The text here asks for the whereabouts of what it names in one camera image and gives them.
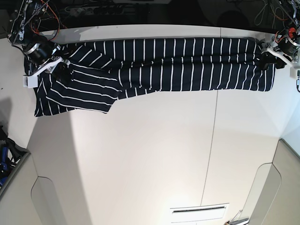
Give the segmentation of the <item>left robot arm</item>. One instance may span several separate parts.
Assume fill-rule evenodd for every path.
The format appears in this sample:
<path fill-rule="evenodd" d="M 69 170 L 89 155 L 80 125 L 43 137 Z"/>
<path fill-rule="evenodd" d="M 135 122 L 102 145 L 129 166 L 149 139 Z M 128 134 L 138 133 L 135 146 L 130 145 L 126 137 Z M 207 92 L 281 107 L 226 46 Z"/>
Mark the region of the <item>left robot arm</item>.
<path fill-rule="evenodd" d="M 259 67 L 267 70 L 270 65 L 277 69 L 289 66 L 295 71 L 300 70 L 300 2 L 298 0 L 277 0 L 276 5 L 283 16 L 276 13 L 271 5 L 274 19 L 283 22 L 283 28 L 278 30 L 270 40 L 261 40 L 261 57 Z"/>

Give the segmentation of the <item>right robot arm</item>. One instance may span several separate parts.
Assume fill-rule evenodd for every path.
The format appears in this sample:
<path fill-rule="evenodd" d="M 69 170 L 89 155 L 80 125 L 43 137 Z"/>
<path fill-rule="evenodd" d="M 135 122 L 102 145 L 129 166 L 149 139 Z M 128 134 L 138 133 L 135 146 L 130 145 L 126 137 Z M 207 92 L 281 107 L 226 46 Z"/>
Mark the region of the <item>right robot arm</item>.
<path fill-rule="evenodd" d="M 38 30 L 46 16 L 58 22 L 57 30 L 51 38 L 41 35 Z M 60 32 L 60 25 L 60 17 L 51 9 L 48 0 L 23 0 L 20 8 L 12 14 L 7 38 L 12 47 L 22 52 L 29 64 L 28 73 L 23 76 L 24 87 L 37 87 L 38 77 L 42 73 L 47 73 L 60 82 L 67 83 L 71 80 L 63 47 L 53 42 Z"/>

